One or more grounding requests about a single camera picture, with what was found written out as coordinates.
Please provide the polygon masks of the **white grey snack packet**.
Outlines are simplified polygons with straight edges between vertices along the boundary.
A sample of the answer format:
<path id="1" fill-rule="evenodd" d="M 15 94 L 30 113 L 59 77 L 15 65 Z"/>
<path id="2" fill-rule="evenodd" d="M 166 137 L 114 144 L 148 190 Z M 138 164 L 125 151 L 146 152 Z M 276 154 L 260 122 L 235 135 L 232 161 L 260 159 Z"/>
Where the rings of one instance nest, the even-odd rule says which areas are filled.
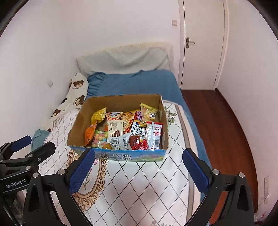
<path id="1" fill-rule="evenodd" d="M 121 151 L 121 150 L 129 151 L 129 150 L 131 150 L 132 148 L 129 144 L 130 136 L 131 136 L 131 133 L 125 133 L 121 136 L 110 138 L 109 143 L 111 144 L 112 149 L 116 150 L 116 151 Z"/>

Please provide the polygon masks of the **red small snack packet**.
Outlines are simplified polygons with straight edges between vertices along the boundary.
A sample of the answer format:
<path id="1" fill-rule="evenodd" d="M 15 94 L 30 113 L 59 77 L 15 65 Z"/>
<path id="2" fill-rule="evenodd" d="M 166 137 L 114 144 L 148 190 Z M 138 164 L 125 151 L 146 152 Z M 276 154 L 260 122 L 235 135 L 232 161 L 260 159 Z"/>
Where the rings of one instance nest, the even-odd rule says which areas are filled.
<path id="1" fill-rule="evenodd" d="M 146 139 L 140 141 L 138 144 L 134 145 L 132 150 L 149 150 L 148 142 Z"/>

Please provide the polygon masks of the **teal cloth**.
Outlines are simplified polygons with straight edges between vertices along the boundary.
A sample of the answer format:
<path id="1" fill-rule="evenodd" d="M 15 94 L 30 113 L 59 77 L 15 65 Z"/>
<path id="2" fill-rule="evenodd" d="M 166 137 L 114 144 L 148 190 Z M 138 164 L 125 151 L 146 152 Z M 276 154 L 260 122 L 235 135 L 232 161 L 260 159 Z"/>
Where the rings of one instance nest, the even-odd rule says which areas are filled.
<path id="1" fill-rule="evenodd" d="M 42 146 L 49 133 L 50 132 L 46 130 L 36 130 L 34 136 L 32 137 L 31 151 L 34 151 L 35 149 Z"/>

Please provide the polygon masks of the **bear print pillow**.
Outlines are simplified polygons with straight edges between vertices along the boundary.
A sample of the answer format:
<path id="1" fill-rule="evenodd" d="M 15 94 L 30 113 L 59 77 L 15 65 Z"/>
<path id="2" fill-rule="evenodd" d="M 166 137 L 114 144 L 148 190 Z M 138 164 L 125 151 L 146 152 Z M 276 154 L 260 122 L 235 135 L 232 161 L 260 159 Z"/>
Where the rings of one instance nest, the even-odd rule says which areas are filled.
<path id="1" fill-rule="evenodd" d="M 88 93 L 89 83 L 87 78 L 80 72 L 71 79 L 69 91 L 61 104 L 55 109 L 46 123 L 44 129 L 51 132 L 58 124 L 59 117 L 71 110 L 81 109 Z"/>

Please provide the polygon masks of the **yellow chip bag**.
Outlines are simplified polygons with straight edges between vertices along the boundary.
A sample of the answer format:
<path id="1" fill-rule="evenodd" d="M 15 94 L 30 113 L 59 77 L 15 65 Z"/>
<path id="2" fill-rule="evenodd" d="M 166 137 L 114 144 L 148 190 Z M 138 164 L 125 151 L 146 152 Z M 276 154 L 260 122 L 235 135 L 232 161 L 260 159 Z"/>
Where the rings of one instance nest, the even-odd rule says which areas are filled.
<path id="1" fill-rule="evenodd" d="M 105 119 L 106 112 L 106 107 L 94 112 L 94 114 L 91 117 L 91 125 L 101 123 Z"/>

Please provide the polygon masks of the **white Franzzi cookie pack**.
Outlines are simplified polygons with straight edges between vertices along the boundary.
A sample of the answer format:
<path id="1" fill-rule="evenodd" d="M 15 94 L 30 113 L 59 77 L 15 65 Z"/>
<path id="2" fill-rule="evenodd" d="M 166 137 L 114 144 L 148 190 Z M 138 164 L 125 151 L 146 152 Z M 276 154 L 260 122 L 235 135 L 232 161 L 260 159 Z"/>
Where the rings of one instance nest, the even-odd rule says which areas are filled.
<path id="1" fill-rule="evenodd" d="M 123 135 L 124 133 L 124 120 L 112 120 L 108 121 L 108 136 L 107 139 L 109 140 L 110 138 L 113 137 L 118 137 Z"/>

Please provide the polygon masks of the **red panda snack bag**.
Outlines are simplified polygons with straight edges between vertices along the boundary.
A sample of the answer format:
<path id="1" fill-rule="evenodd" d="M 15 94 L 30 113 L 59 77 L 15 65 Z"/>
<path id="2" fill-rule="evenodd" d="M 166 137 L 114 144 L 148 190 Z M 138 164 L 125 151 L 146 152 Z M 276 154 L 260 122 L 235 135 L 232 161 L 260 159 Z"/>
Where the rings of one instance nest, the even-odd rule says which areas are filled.
<path id="1" fill-rule="evenodd" d="M 107 112 L 105 115 L 108 121 L 112 121 L 112 120 L 120 120 L 122 114 L 123 112 Z"/>

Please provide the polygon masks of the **brown chocolate pack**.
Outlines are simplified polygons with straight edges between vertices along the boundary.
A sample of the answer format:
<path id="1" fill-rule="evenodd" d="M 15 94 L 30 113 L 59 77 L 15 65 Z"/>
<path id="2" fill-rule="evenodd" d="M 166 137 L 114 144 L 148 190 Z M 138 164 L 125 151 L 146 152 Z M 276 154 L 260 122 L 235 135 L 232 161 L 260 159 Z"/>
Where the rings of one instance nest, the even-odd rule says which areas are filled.
<path id="1" fill-rule="evenodd" d="M 129 138 L 129 145 L 132 150 L 140 143 L 140 136 L 139 135 L 132 135 Z"/>

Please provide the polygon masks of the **blue milk cardboard box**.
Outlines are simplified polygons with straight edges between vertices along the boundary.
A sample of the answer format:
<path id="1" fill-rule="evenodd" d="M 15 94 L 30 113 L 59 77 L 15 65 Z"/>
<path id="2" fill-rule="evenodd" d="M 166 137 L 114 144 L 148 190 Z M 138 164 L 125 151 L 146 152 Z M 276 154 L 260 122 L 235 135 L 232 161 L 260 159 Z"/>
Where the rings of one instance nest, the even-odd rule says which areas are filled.
<path id="1" fill-rule="evenodd" d="M 159 94 L 90 97 L 67 138 L 67 145 L 79 154 L 90 148 L 97 159 L 129 162 L 161 162 L 168 144 Z"/>

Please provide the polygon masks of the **Korean cheese ramen pack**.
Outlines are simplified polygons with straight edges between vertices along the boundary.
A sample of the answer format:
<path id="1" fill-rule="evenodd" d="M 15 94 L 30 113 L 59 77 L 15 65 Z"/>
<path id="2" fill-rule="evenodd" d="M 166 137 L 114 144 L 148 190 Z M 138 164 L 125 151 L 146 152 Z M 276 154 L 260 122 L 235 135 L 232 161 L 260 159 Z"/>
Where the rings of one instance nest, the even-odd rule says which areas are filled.
<path id="1" fill-rule="evenodd" d="M 122 114 L 121 120 L 124 121 L 123 133 L 131 133 L 132 136 L 139 135 L 140 140 L 145 138 L 146 129 L 140 127 L 141 111 L 133 110 Z"/>

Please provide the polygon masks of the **yellow peanut snack bag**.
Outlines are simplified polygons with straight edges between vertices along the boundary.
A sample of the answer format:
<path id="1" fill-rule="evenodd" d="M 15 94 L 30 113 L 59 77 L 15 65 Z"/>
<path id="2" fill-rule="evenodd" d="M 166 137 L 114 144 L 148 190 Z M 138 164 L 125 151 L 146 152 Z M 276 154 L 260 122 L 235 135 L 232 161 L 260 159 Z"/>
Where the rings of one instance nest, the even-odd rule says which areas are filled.
<path id="1" fill-rule="evenodd" d="M 141 103 L 140 111 L 142 117 L 141 122 L 147 122 L 155 120 L 158 109 L 155 107 L 148 106 L 147 104 Z"/>

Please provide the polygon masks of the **blue bed sheet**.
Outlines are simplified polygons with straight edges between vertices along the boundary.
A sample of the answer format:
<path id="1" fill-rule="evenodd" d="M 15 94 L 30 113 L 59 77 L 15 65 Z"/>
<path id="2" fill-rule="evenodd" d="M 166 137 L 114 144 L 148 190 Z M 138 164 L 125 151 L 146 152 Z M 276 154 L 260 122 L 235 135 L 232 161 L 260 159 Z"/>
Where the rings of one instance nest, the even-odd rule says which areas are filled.
<path id="1" fill-rule="evenodd" d="M 204 142 L 199 135 L 192 114 L 171 71 L 162 69 L 139 71 L 130 74 L 96 72 L 89 76 L 87 81 L 89 83 L 87 98 L 127 94 L 160 94 L 163 100 L 182 106 L 194 134 L 199 159 L 211 166 Z"/>

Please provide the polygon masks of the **white door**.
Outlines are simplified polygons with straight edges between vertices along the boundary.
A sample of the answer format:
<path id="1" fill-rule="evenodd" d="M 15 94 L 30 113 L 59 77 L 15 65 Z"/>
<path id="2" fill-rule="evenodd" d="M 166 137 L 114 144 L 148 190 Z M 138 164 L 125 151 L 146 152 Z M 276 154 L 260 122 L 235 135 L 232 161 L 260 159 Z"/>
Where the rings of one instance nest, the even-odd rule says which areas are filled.
<path id="1" fill-rule="evenodd" d="M 212 90 L 219 70 L 224 37 L 223 1 L 184 1 L 185 48 L 181 88 Z"/>

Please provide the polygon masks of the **wall socket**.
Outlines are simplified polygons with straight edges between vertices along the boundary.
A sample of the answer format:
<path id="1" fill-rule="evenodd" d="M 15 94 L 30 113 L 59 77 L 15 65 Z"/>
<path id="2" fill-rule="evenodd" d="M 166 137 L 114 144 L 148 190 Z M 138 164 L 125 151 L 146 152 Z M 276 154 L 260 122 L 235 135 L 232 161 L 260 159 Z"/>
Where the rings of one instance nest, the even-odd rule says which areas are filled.
<path id="1" fill-rule="evenodd" d="M 269 197 L 269 176 L 264 178 L 264 200 L 263 204 L 268 204 L 268 197 Z"/>

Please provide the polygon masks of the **wall light switch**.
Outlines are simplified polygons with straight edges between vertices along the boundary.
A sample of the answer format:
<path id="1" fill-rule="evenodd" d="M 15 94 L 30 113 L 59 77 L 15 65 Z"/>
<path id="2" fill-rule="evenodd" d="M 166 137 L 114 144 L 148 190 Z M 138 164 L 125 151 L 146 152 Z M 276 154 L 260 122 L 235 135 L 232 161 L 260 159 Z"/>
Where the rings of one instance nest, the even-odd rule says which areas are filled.
<path id="1" fill-rule="evenodd" d="M 177 20 L 172 20 L 172 25 L 173 25 L 173 26 L 177 26 L 177 25 L 178 25 Z"/>

